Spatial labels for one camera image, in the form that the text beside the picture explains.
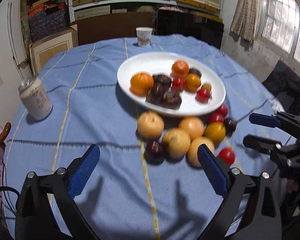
striped curtain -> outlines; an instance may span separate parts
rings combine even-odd
[[[253,44],[256,36],[259,0],[238,0],[230,30]]]

plate rim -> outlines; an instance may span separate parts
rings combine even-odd
[[[127,91],[125,91],[125,89],[123,88],[123,85],[120,83],[119,81],[119,72],[122,68],[122,65],[125,64],[126,62],[136,58],[136,57],[140,57],[141,55],[150,55],[150,54],[163,54],[163,55],[172,55],[172,56],[181,56],[181,57],[184,57],[184,58],[189,58],[191,60],[194,60],[196,61],[198,64],[200,65],[203,65],[204,67],[208,68],[216,77],[217,79],[219,79],[219,81],[221,82],[221,85],[223,87],[223,90],[224,90],[224,97],[222,99],[222,103],[220,105],[217,105],[217,107],[214,107],[212,108],[211,111],[209,112],[201,112],[201,113],[197,113],[197,114],[188,114],[188,115],[185,115],[185,114],[178,114],[177,112],[175,112],[175,110],[173,109],[168,109],[168,108],[165,108],[165,107],[161,107],[161,106],[157,106],[157,105],[153,105],[151,103],[148,103],[148,102],[144,102],[144,103],[141,103],[141,102],[138,102],[136,101]],[[217,110],[222,104],[223,102],[225,101],[226,99],[226,86],[225,84],[223,83],[222,79],[220,78],[220,76],[215,72],[213,71],[210,67],[208,67],[205,63],[202,63],[194,58],[191,58],[191,57],[188,57],[188,56],[185,56],[185,55],[182,55],[182,54],[178,54],[178,53],[174,53],[174,52],[164,52],[164,51],[151,51],[151,52],[144,52],[144,53],[140,53],[140,54],[137,54],[137,55],[134,55],[132,57],[129,57],[127,58],[124,62],[121,63],[121,65],[119,66],[118,68],[118,71],[117,71],[117,83],[119,84],[119,87],[120,89],[134,102],[136,103],[137,105],[140,105],[140,106],[143,106],[144,108],[148,108],[152,111],[155,111],[155,112],[158,112],[160,114],[163,114],[163,115],[169,115],[169,116],[175,116],[175,117],[184,117],[184,116],[201,116],[201,115],[205,115],[205,114],[209,114],[209,113],[212,113],[213,111]]]

white plate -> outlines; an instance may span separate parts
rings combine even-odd
[[[170,75],[171,67],[177,59],[188,62],[189,67],[200,70],[201,83],[210,82],[212,85],[212,100],[201,104],[195,99],[195,93],[183,91],[180,95],[182,103],[179,109],[172,110],[146,102],[146,97],[138,97],[130,91],[130,79],[138,72]],[[174,116],[198,116],[208,114],[218,109],[226,98],[226,88],[219,76],[203,63],[192,58],[167,52],[148,52],[133,56],[124,61],[119,67],[118,84],[121,89],[136,103],[161,114]]]

dark brown fruit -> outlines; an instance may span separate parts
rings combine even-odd
[[[161,106],[176,110],[180,108],[181,102],[182,100],[179,93],[174,91],[167,91],[164,93],[161,99]]]
[[[224,121],[226,133],[232,133],[237,128],[237,122],[231,118],[226,118]]]
[[[148,91],[146,95],[146,101],[154,105],[159,105],[164,93],[164,85],[162,85],[161,83],[155,83],[153,87]]]
[[[160,75],[153,75],[152,77],[155,83],[159,82],[162,85],[164,85],[166,91],[168,91],[169,88],[171,87],[172,80],[168,76],[160,74]]]
[[[190,69],[189,69],[189,74],[190,74],[190,73],[197,74],[199,77],[202,76],[202,75],[201,75],[201,72],[200,72],[199,70],[195,69],[195,68],[190,68]]]
[[[162,158],[163,157],[162,144],[158,141],[148,141],[145,154],[152,158]]]

brown wooden handle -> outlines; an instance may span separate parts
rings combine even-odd
[[[3,128],[2,133],[0,134],[0,144],[2,144],[3,141],[8,137],[10,130],[11,130],[11,123],[7,122]]]

